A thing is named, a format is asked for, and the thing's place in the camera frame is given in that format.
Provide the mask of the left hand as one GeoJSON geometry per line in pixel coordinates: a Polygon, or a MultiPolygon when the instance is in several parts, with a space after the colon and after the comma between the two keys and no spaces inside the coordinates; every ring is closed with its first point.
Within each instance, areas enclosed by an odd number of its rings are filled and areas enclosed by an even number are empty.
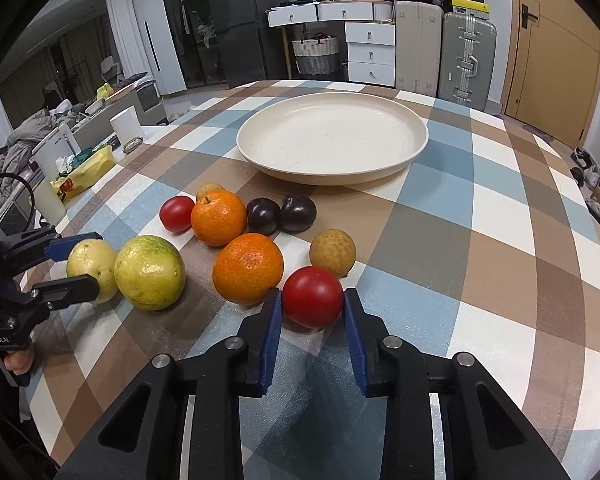
{"type": "Polygon", "coordinates": [[[23,350],[9,350],[5,354],[0,352],[0,373],[9,372],[16,376],[26,374],[34,361],[32,348],[23,350]]]}

